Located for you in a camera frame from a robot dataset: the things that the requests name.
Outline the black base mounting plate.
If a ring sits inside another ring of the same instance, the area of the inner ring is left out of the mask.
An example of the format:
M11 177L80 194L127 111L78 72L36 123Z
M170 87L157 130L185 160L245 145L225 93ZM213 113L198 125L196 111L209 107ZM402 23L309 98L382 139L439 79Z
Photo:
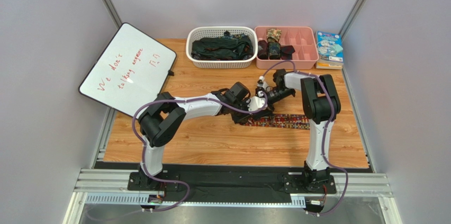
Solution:
M94 167L131 170L127 190L145 192L148 203L155 202L157 197L164 203L286 203L290 194L337 195L333 174L342 173L331 169L331 182L317 192L308 192L301 186L302 167L164 164L157 175L166 180L162 188L145 190L139 186L137 190L130 190L130 179L138 173L139 164L98 162Z

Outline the blue packaged box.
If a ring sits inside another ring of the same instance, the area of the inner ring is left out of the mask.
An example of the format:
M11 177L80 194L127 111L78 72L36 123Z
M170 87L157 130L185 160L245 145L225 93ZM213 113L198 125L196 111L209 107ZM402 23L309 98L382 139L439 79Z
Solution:
M317 31L315 37L319 54L318 62L342 66L344 63L342 36L336 33Z

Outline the rolled dark green tie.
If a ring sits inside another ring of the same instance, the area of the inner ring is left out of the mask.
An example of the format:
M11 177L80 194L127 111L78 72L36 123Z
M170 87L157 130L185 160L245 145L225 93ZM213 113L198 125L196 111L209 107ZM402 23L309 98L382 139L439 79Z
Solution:
M278 42L268 42L268 59L280 60L281 56L281 45Z

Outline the rolled dark red tie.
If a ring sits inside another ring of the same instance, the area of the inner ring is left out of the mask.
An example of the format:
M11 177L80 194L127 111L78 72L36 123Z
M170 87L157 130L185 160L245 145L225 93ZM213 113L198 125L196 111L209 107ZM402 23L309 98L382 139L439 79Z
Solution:
M281 47L281 59L282 60L292 60L294 53L295 53L295 48L293 46L282 46Z

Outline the dark green ties pile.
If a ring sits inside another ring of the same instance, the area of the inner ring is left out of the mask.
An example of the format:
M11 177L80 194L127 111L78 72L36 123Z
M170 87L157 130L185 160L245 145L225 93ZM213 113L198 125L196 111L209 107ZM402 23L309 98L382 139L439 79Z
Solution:
M195 60L248 60L254 55L254 46L244 33L225 31L220 37L204 37L192 43L191 56Z

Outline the pink divided organiser tray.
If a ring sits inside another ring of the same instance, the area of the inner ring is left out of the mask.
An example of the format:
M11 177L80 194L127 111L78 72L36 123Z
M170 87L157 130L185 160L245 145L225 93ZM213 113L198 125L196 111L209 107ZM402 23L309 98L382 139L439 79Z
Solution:
M319 60L319 54L313 34L308 26L257 26L254 31L258 41L267 41L267 32L277 29L282 32L279 44L282 48L292 47L291 60L296 69L309 70Z

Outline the aluminium frame rail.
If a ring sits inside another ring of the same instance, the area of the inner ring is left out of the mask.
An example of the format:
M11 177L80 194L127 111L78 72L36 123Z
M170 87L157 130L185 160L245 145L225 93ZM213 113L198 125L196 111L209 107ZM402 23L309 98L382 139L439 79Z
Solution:
M81 169L67 208L64 223L79 223L86 203L141 205L147 202L145 192L128 191L131 170L126 169ZM350 173L348 185L345 175L334 173L338 192L346 190L349 198L377 198L382 207L383 219L387 223L401 223L394 195L385 174ZM241 202L185 202L180 207L223 208L292 208L301 210L307 194L290 194L286 203L241 203Z

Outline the multicoloured checked patterned tie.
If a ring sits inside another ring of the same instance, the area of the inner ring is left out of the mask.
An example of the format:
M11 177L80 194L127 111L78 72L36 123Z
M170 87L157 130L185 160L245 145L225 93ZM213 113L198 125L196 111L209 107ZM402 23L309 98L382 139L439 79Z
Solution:
M303 114L272 114L258 119L249 118L243 125L250 127L310 129L309 119Z

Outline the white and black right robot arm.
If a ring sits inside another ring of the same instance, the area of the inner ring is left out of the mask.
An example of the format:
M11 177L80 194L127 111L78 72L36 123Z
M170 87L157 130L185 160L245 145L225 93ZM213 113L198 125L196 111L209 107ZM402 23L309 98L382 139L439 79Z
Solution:
M310 142L304 162L301 186L317 192L331 182L328 160L332 127L341 111L335 82L330 74L320 76L278 69L273 74L276 93L268 97L279 101L294 91L301 92L304 115L309 121Z

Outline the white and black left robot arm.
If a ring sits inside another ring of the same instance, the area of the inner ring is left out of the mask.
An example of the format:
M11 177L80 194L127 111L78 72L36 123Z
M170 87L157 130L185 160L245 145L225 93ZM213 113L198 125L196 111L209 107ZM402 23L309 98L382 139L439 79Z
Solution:
M163 170L165 146L174 138L183 121L199 117L231 115L234 123L244 124L250 118L261 118L272 114L277 101L275 91L250 90L240 82L230 88L223 88L203 96L180 98L169 92L141 108L132 118L132 130L143 144L140 169L130 179L129 189L157 190L166 180L157 178Z

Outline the white perforated plastic basket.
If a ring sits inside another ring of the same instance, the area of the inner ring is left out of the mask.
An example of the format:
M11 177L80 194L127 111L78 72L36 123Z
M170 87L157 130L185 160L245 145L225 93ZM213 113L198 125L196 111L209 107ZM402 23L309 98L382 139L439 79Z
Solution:
M192 56L193 42L201 38L217 38L228 31L231 35L244 34L250 38L253 47L252 56L245 60L197 60ZM186 56L198 68L239 69L247 68L257 57L258 38L254 30L246 26L201 26L190 31L186 40Z

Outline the rolled dark maroon tie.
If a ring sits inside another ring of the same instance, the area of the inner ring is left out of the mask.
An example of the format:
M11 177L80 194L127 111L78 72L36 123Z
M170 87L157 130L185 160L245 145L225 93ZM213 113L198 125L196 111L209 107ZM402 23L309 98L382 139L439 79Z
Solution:
M268 42L265 40L258 41L258 53L257 58L260 60L268 59Z

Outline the yellow book under box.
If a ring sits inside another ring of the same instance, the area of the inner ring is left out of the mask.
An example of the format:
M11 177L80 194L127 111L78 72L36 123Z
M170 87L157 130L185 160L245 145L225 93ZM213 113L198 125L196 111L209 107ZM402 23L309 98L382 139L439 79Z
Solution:
M316 69L342 70L343 65L331 65L328 63L317 62L315 67Z

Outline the whiteboard with red writing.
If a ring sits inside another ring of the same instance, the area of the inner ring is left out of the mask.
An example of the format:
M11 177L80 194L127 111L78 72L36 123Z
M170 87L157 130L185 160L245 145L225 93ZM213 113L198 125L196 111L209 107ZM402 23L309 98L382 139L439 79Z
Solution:
M155 100L177 54L129 23L123 23L79 86L79 92L133 116Z

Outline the rolled floral beige tie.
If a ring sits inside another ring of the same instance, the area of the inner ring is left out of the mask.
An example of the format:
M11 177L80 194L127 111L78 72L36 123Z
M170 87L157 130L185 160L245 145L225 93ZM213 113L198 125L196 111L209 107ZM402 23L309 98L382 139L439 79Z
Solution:
M268 43L279 43L282 37L282 30L277 28L270 28L266 31L266 40Z

